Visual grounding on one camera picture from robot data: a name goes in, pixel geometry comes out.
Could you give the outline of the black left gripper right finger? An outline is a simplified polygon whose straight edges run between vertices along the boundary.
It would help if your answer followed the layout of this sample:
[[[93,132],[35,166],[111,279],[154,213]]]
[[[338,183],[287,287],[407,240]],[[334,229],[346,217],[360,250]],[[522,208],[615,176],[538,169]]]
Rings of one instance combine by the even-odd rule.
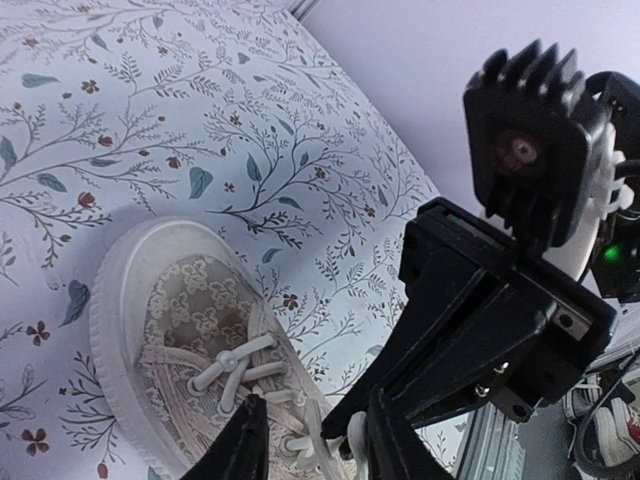
[[[453,479],[429,453],[383,389],[373,391],[369,397],[366,447],[369,479]]]

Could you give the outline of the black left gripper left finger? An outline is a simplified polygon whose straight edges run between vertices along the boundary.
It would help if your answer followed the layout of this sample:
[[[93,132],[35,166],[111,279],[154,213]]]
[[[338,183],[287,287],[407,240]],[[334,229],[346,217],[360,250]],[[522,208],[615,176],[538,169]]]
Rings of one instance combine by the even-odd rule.
[[[252,480],[269,476],[266,401],[249,394],[181,480]]]

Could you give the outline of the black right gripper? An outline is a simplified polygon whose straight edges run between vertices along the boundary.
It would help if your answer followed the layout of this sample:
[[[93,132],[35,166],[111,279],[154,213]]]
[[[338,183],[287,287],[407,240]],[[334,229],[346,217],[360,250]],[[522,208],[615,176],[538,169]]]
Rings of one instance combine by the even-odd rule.
[[[604,351],[614,310],[453,203],[423,205],[406,229],[408,303],[376,359],[322,422],[343,436],[378,389],[413,427],[494,404],[525,422]]]

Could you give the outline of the cream lace platform sneaker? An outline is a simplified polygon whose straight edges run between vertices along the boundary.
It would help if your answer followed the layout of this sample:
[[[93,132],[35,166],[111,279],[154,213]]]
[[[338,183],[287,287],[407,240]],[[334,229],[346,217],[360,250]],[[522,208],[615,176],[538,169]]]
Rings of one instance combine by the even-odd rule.
[[[212,230],[163,217],[107,252],[89,307],[109,408],[162,479],[184,476],[250,395],[266,404],[273,479],[364,479],[364,413],[334,440],[330,406],[242,262]]]

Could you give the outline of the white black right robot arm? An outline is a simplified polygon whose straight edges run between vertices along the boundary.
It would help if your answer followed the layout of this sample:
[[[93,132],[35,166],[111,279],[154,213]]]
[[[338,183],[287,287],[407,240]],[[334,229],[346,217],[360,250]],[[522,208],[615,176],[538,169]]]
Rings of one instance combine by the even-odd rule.
[[[373,396],[414,427],[486,404],[527,421],[605,350],[614,309],[579,281],[633,191],[609,102],[568,62],[498,55],[464,92],[483,217],[442,197],[405,229],[408,303],[381,353],[325,417],[342,437]]]

